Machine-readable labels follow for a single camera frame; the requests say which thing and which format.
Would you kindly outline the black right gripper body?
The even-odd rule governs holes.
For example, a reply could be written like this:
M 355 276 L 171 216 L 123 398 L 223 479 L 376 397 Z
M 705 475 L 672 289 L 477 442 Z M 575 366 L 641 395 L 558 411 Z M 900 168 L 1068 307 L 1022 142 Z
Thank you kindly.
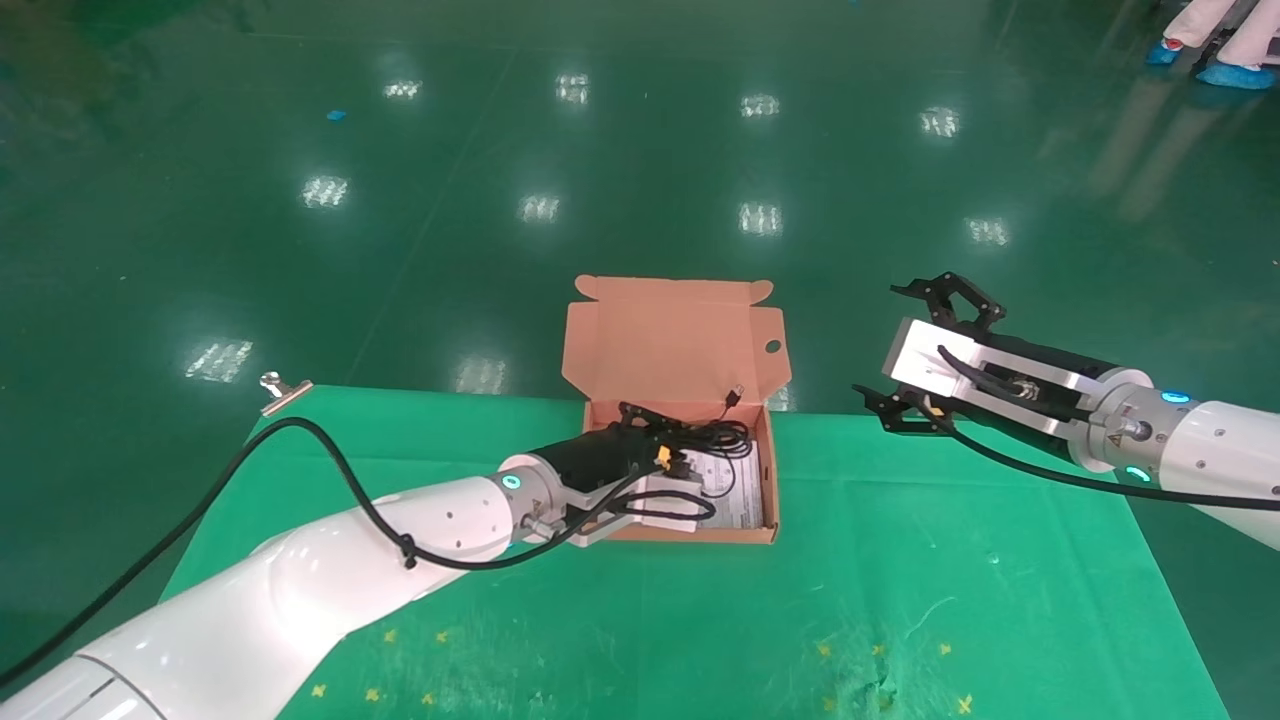
M 988 334 L 986 337 L 986 346 L 1056 366 L 1065 372 L 1073 372 L 1078 375 L 1089 377 L 1091 379 L 1100 379 L 1106 372 L 1116 368 L 1114 363 L 1052 346 L 1038 345 L 1011 334 Z

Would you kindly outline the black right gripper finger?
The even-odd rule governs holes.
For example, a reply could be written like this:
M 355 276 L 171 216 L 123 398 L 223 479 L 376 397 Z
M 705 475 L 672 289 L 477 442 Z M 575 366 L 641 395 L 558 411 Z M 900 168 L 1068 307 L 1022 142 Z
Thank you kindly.
M 947 434 L 951 416 L 946 410 L 925 407 L 924 395 L 913 387 L 899 387 L 892 392 L 879 392 L 870 387 L 856 387 L 864 409 L 877 418 L 890 434 Z
M 915 278 L 906 284 L 893 284 L 892 292 L 923 301 L 931 323 L 943 328 L 989 329 L 1005 318 L 1002 304 L 996 302 L 968 278 L 952 272 L 942 273 L 931 279 Z M 963 320 L 959 316 L 952 302 L 954 296 L 959 296 L 975 310 L 975 316 L 972 320 Z

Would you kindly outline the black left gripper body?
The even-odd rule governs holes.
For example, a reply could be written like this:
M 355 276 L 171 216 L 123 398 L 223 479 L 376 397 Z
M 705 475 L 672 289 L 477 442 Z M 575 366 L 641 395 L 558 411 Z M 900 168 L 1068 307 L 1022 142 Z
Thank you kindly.
M 646 428 L 605 427 L 548 446 L 548 465 L 563 486 L 595 491 L 637 468 L 652 468 L 659 443 Z

